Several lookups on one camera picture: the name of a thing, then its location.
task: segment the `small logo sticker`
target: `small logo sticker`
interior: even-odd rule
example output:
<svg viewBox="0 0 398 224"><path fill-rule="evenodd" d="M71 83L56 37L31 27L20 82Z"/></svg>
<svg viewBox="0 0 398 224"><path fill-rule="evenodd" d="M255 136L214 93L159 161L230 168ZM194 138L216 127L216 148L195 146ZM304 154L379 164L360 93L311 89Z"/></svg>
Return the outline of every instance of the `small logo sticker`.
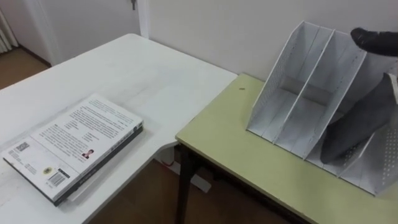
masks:
<svg viewBox="0 0 398 224"><path fill-rule="evenodd" d="M52 171L52 168L51 167L47 167L47 168L45 168L43 170L43 174L49 174L49 173L51 173L51 171Z"/></svg>

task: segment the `floor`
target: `floor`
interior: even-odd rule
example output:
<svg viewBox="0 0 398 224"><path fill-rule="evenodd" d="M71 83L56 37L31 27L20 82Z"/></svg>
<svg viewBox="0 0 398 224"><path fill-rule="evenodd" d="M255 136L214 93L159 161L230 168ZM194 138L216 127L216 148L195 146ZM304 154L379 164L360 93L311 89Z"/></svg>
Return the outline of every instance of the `floor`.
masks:
<svg viewBox="0 0 398 224"><path fill-rule="evenodd" d="M39 73L47 67L21 49L0 55L0 89ZM276 214L223 181L212 181L211 174L201 176L212 184L205 194L191 185L186 224L199 223L287 223ZM90 224L174 222L178 176L162 164L152 161Z"/></svg>
<svg viewBox="0 0 398 224"><path fill-rule="evenodd" d="M0 89L31 77L48 67L22 49L0 55Z"/></svg>

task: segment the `white table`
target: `white table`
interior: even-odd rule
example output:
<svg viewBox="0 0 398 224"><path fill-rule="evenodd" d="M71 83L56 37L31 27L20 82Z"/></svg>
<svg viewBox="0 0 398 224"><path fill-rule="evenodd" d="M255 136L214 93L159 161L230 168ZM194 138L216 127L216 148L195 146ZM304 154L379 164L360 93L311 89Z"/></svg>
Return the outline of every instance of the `white table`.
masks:
<svg viewBox="0 0 398 224"><path fill-rule="evenodd" d="M0 222L87 222L235 78L129 34L1 90L0 144L95 92L141 116L145 131L106 165L89 195L58 208L1 161Z"/></svg>

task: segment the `author photo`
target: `author photo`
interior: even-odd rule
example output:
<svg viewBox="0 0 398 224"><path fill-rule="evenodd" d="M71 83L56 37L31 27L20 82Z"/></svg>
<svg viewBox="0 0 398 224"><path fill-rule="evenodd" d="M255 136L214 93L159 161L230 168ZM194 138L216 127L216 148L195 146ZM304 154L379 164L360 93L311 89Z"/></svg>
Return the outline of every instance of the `author photo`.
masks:
<svg viewBox="0 0 398 224"><path fill-rule="evenodd" d="M83 156L84 158L86 158L86 159L89 159L89 158L90 158L90 155L91 155L92 153L94 153L94 150L90 149L88 152L83 153L82 156Z"/></svg>

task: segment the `book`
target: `book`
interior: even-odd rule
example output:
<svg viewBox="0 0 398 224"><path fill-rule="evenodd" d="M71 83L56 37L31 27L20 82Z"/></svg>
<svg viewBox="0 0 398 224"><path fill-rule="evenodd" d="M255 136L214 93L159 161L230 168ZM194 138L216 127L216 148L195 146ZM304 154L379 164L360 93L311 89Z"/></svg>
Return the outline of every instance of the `book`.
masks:
<svg viewBox="0 0 398 224"><path fill-rule="evenodd" d="M99 95L32 131L3 159L60 205L143 130L143 120Z"/></svg>

